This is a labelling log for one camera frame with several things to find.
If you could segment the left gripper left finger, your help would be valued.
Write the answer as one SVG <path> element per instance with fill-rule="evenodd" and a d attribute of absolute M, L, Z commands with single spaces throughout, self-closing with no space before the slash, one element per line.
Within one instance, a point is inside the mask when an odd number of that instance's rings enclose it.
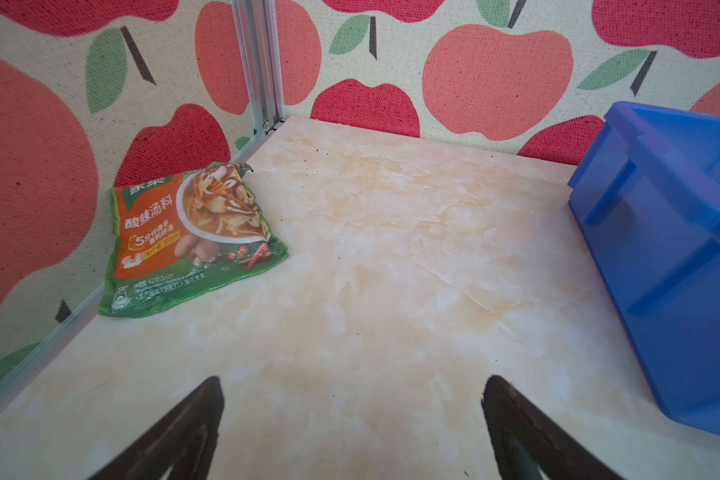
<path fill-rule="evenodd" d="M 123 450 L 94 479 L 205 479 L 225 406 L 211 376 Z"/>

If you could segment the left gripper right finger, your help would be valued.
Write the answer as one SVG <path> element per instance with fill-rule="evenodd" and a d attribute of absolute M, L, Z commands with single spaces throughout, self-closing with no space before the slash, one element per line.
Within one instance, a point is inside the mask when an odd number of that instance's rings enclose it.
<path fill-rule="evenodd" d="M 481 406 L 503 479 L 618 479 L 519 390 L 488 378 Z"/>

